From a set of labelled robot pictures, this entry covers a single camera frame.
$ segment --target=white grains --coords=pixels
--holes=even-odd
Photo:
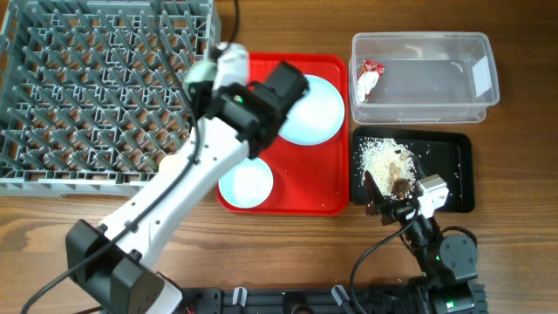
[[[360,149],[362,159],[359,169],[363,173],[362,185],[364,185],[364,172],[368,170],[382,195],[393,200],[397,199],[397,196],[391,193],[390,165],[393,163],[401,169],[398,178],[407,179],[411,186],[411,192],[414,190],[417,180],[416,170],[412,162],[412,152],[406,146],[397,144],[394,139],[374,139],[360,144]],[[402,154],[407,154],[408,157],[401,158]],[[409,197],[411,192],[408,192],[405,197]]]

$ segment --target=clear plastic container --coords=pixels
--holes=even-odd
[[[355,82],[364,60],[385,71],[360,102]],[[482,33],[359,33],[352,40],[349,84],[359,124],[475,123],[500,101],[494,56]]]

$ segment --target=white plate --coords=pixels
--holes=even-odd
[[[221,195],[237,208],[253,208],[265,201],[273,188],[273,174],[265,161],[246,159],[219,179]]]
[[[337,88],[323,78],[305,75],[310,91],[287,114],[279,135],[298,145],[324,143],[339,131],[345,105]]]

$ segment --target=wooden surface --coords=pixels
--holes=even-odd
[[[234,12],[218,3],[223,38]],[[424,126],[466,133],[473,143],[476,209],[439,214],[480,242],[479,282],[493,313],[558,311],[558,2],[241,1],[238,41],[251,51],[331,53],[348,62],[367,31],[481,31],[496,59],[501,101],[475,125]],[[65,270],[64,237],[80,218],[96,222],[125,200],[0,199],[0,313]],[[174,233],[159,270],[186,287],[326,286],[347,283],[360,254],[394,231],[349,206],[332,218],[232,215],[210,193]],[[399,283],[419,274],[400,242],[372,255],[359,283]],[[35,312],[96,305],[72,283]]]

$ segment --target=white label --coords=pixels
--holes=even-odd
[[[474,89],[477,92],[477,97],[492,88],[490,81],[490,70],[488,69],[488,58],[484,56],[473,67],[473,81]]]

